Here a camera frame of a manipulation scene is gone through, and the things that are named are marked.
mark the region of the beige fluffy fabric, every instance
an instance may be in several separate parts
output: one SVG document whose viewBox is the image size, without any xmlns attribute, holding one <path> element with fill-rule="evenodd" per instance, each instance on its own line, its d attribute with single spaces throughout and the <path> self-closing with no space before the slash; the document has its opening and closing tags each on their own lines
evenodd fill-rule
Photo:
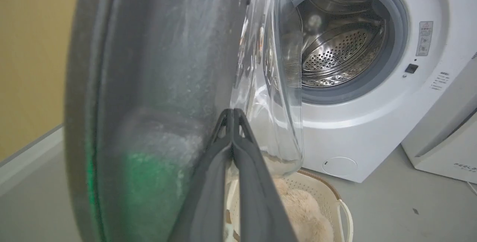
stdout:
<svg viewBox="0 0 477 242">
<path fill-rule="evenodd" d="M 299 189 L 288 189 L 283 179 L 275 179 L 290 223 L 299 242 L 333 242 L 333 228 L 323 216 L 313 196 Z"/>
</svg>

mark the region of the white washing machine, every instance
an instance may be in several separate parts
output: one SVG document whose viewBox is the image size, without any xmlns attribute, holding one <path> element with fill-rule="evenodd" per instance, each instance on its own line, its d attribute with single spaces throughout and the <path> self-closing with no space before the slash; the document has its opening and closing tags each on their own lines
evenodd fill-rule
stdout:
<svg viewBox="0 0 477 242">
<path fill-rule="evenodd" d="M 477 5 L 472 0 L 293 4 L 304 36 L 303 167 L 362 182 L 476 53 Z"/>
</svg>

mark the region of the warning label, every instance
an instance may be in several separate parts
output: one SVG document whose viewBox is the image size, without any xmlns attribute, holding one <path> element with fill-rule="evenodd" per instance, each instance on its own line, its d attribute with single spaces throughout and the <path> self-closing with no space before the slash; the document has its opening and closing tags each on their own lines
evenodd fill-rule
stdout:
<svg viewBox="0 0 477 242">
<path fill-rule="evenodd" d="M 427 56 L 431 47 L 433 21 L 419 22 L 419 42 L 417 44 L 416 57 Z"/>
<path fill-rule="evenodd" d="M 440 72 L 431 84 L 431 89 L 442 90 L 449 83 L 450 75 L 447 72 Z"/>
</svg>

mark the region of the beige laundry basket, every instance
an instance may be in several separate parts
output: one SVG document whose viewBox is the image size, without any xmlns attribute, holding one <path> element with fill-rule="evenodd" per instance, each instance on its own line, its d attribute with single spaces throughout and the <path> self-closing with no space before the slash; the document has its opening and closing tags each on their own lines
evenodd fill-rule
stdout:
<svg viewBox="0 0 477 242">
<path fill-rule="evenodd" d="M 353 220 L 351 213 L 346 204 L 341 200 L 341 197 L 327 182 L 310 172 L 300 170 L 285 178 L 286 183 L 290 189 L 302 189 L 312 194 L 320 205 L 320 209 L 325 217 L 330 221 L 334 231 L 335 242 L 351 242 L 353 240 Z M 239 182 L 233 181 L 230 186 L 230 191 L 227 197 L 227 220 L 230 220 L 227 229 L 229 229 L 228 241 L 237 240 L 240 235 L 240 190 Z M 345 239 L 342 223 L 341 223 L 341 208 L 346 215 L 348 232 Z"/>
</svg>

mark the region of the washing machine door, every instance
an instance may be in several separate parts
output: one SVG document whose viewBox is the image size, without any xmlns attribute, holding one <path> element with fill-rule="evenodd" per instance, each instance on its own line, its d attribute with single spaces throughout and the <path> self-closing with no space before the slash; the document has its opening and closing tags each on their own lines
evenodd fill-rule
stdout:
<svg viewBox="0 0 477 242">
<path fill-rule="evenodd" d="M 276 118 L 271 125 L 297 136 L 301 118 L 289 109 L 300 106 L 300 68 L 283 64 L 295 55 L 288 3 L 266 0 L 250 13 L 265 18 L 250 42 L 243 25 L 252 0 L 78 0 L 64 122 L 84 241 L 167 239 L 220 113 L 231 103 L 247 110 L 255 99 L 232 97 L 243 77 L 257 81 L 254 70 L 262 77 L 259 99 L 282 111 L 266 113 Z M 239 53 L 243 45 L 251 50 Z M 246 65 L 239 55 L 267 60 L 237 67 Z M 288 157 L 293 169 L 301 164 L 296 157 Z"/>
</svg>

